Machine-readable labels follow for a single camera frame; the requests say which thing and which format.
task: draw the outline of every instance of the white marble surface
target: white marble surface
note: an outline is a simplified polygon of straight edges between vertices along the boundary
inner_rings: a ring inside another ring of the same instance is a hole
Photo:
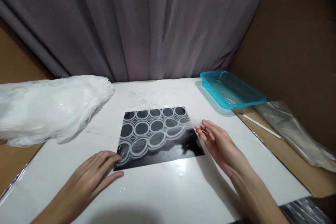
[[[69,143],[47,142],[0,202],[1,223],[29,223],[73,171],[100,150],[116,151],[124,112],[185,106],[195,121],[223,127],[270,190],[278,205],[309,196],[301,183],[237,116],[225,117],[195,86],[200,78],[116,83],[115,94]],[[205,156],[125,170],[74,223],[229,223],[241,207],[230,180]]]

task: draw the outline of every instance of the curtain fold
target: curtain fold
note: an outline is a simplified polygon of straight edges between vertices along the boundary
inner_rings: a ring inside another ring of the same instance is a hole
[[[225,69],[260,0],[0,0],[56,77],[196,77]]]

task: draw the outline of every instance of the white plastic bag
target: white plastic bag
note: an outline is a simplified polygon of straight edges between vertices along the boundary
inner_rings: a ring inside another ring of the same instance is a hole
[[[0,139],[19,147],[66,142],[113,93],[107,78],[93,75],[0,85]]]

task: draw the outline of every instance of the forearm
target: forearm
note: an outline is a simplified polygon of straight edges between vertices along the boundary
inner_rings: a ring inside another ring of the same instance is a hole
[[[260,177],[251,168],[230,178],[251,220],[260,224],[289,224]]]

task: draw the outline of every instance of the teal plastic tray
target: teal plastic tray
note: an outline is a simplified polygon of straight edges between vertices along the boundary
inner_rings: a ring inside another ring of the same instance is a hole
[[[266,96],[227,71],[201,73],[202,85],[224,109],[265,103]]]

